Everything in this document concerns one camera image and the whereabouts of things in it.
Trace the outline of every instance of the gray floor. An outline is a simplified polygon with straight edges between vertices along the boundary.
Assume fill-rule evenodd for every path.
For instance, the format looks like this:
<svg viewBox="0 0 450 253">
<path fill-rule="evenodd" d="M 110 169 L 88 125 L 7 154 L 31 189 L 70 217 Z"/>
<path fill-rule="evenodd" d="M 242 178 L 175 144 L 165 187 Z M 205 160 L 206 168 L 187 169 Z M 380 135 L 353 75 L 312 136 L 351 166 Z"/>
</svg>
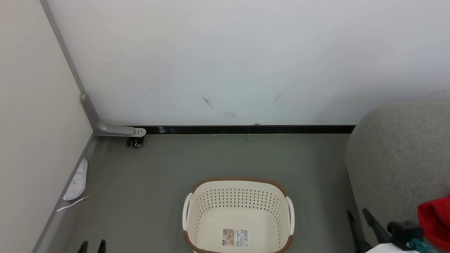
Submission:
<svg viewBox="0 0 450 253">
<path fill-rule="evenodd" d="M 276 180 L 295 207 L 288 252 L 350 253 L 345 210 L 356 213 L 344 151 L 349 135 L 147 136 L 140 149 L 101 138 L 65 249 L 89 253 L 190 253 L 181 228 L 186 195 L 199 180 L 251 176 Z"/>
</svg>

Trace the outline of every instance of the basket bottom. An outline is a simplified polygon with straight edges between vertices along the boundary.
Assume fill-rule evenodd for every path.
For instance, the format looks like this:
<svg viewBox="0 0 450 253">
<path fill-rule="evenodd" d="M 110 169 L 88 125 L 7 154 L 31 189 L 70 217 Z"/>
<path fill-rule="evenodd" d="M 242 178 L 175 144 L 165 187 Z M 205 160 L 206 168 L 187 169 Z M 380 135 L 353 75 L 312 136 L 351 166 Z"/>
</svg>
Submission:
<svg viewBox="0 0 450 253">
<path fill-rule="evenodd" d="M 222 245 L 223 229 L 248 230 L 248 247 Z M 197 247 L 223 253 L 270 253 L 284 246 L 272 215 L 254 209 L 221 208 L 204 214 L 198 226 Z"/>
</svg>

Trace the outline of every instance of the white handle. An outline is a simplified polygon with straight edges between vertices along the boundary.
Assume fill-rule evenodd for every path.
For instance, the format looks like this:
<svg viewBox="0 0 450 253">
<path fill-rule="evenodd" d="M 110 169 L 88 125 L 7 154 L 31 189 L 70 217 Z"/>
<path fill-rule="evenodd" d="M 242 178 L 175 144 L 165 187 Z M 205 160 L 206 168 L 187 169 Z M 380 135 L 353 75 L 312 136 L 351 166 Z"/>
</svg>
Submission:
<svg viewBox="0 0 450 253">
<path fill-rule="evenodd" d="M 183 230 L 186 231 L 186 219 L 188 216 L 188 206 L 189 202 L 191 201 L 192 193 L 189 193 L 189 195 L 186 197 L 186 200 L 184 201 L 183 206 Z"/>
<path fill-rule="evenodd" d="M 291 233 L 290 235 L 294 234 L 294 227 L 295 227 L 295 212 L 294 212 L 294 205 L 292 205 L 292 201 L 289 197 L 286 197 L 289 203 L 289 218 L 291 220 Z"/>
</svg>

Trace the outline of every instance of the white wall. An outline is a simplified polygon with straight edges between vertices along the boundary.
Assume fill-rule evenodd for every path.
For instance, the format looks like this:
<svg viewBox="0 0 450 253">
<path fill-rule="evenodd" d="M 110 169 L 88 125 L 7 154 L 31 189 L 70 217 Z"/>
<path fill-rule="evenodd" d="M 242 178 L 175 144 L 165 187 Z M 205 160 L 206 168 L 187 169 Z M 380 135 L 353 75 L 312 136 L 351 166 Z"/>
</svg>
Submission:
<svg viewBox="0 0 450 253">
<path fill-rule="evenodd" d="M 92 134 L 38 0 L 0 1 L 0 251 L 30 253 Z"/>
<path fill-rule="evenodd" d="M 355 124 L 450 95 L 448 0 L 48 1 L 111 123 Z"/>
</svg>

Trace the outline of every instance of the white plastic basket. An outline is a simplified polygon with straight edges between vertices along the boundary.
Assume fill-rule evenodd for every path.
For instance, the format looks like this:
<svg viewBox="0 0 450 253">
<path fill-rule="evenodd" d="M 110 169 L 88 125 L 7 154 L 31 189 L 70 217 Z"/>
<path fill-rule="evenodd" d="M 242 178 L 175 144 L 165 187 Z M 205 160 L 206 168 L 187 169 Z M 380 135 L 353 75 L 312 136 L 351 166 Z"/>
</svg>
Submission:
<svg viewBox="0 0 450 253">
<path fill-rule="evenodd" d="M 278 183 L 220 177 L 194 186 L 182 220 L 184 238 L 197 253 L 282 253 L 292 242 L 295 215 Z"/>
</svg>

